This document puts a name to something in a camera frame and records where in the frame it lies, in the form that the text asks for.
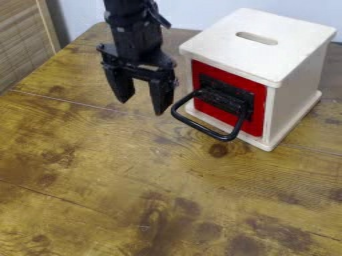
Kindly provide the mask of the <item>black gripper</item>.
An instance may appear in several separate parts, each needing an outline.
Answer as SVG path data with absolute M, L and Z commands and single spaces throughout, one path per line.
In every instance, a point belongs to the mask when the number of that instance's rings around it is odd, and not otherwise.
M 135 94 L 133 79 L 150 85 L 155 115 L 160 116 L 174 102 L 175 62 L 163 52 L 164 18 L 108 18 L 113 43 L 100 44 L 103 68 L 116 99 L 125 103 Z

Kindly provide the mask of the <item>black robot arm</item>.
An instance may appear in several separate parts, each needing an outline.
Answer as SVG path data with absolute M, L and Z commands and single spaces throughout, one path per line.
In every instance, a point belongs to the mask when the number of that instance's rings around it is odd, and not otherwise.
M 154 0 L 103 1 L 113 43 L 99 44 L 96 50 L 109 87 L 125 103 L 135 94 L 133 80 L 145 81 L 155 114 L 162 115 L 174 102 L 176 87 L 176 63 L 162 51 L 162 27 L 170 29 L 171 23 Z

